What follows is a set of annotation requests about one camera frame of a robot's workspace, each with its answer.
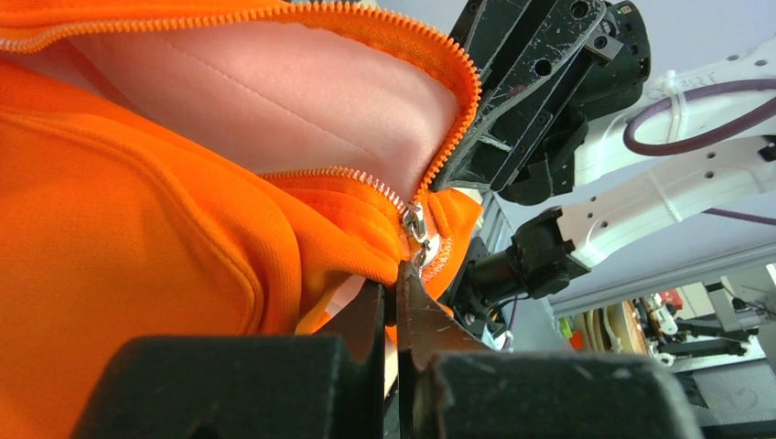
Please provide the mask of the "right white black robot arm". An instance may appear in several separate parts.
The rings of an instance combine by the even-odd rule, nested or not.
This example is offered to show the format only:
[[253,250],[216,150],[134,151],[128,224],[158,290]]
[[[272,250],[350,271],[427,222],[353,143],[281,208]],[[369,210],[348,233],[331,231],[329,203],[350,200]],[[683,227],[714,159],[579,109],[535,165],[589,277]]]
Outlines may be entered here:
[[775,188],[775,42],[651,80],[629,1],[471,1],[452,37],[482,78],[480,107],[432,188],[524,206],[613,171],[656,165],[524,223],[468,259],[444,302],[480,333],[510,299],[541,299],[635,241]]

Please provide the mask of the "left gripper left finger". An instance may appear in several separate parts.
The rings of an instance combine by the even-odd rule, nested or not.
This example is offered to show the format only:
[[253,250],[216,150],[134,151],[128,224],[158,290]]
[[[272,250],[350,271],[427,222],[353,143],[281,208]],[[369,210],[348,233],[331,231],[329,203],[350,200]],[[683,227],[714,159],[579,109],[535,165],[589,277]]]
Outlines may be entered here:
[[380,438],[385,291],[368,282],[311,336],[139,337],[76,438]]

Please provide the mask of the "orange zip-up jacket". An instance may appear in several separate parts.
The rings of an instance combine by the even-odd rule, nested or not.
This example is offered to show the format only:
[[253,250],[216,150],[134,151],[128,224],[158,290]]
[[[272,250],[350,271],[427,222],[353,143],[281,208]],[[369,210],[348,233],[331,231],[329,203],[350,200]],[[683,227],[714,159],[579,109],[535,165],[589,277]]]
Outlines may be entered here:
[[307,335],[414,257],[441,296],[479,93],[377,7],[4,1],[1,435],[68,436],[136,337]]

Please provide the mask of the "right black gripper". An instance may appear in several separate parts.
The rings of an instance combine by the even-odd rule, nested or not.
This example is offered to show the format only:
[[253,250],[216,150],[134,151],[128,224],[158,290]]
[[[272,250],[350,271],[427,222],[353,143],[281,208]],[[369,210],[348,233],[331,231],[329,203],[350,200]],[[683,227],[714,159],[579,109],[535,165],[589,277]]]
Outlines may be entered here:
[[570,192],[590,122],[639,100],[651,71],[631,1],[472,1],[452,35],[480,74],[480,103],[435,192],[491,189],[524,206]]

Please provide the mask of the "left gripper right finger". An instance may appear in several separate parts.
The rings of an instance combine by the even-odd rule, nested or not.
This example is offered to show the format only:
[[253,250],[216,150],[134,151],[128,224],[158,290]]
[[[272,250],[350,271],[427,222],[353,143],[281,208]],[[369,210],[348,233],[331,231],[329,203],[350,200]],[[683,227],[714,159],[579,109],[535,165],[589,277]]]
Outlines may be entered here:
[[395,285],[403,438],[699,438],[679,381],[642,356],[503,353],[468,334],[402,262]]

